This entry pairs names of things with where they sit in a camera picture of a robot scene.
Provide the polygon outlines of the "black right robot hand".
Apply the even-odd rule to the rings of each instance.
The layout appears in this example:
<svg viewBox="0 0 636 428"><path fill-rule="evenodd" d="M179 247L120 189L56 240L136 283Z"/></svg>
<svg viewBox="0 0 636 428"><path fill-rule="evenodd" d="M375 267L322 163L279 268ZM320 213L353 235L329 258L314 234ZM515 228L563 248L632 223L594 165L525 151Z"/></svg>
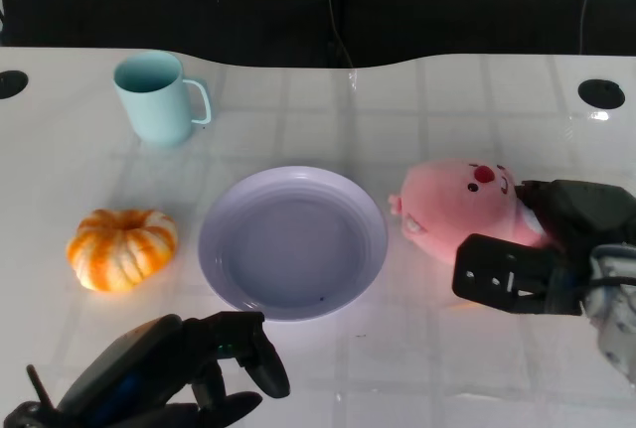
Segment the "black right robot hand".
<svg viewBox="0 0 636 428"><path fill-rule="evenodd" d="M453 293L511 314L579 316L592 291L632 288L633 273L594 274L596 249L635 247L635 198L592 182L526 181L516 189L548 237L530 247L481 234L458 247Z"/></svg>

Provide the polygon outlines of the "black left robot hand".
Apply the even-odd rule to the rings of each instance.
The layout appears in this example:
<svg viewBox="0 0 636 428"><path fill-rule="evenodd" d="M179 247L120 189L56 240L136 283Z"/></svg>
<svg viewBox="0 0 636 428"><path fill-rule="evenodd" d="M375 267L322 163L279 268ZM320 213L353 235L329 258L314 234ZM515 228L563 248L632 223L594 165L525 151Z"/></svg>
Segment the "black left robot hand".
<svg viewBox="0 0 636 428"><path fill-rule="evenodd" d="M163 408L191 386L196 412L227 427L244 418L264 395L289 395L284 365L263 330L260 312L219 312L183 320L175 314L116 339L63 396L59 411L83 427L106 427ZM227 394L219 366L233 358L258 392Z"/></svg>

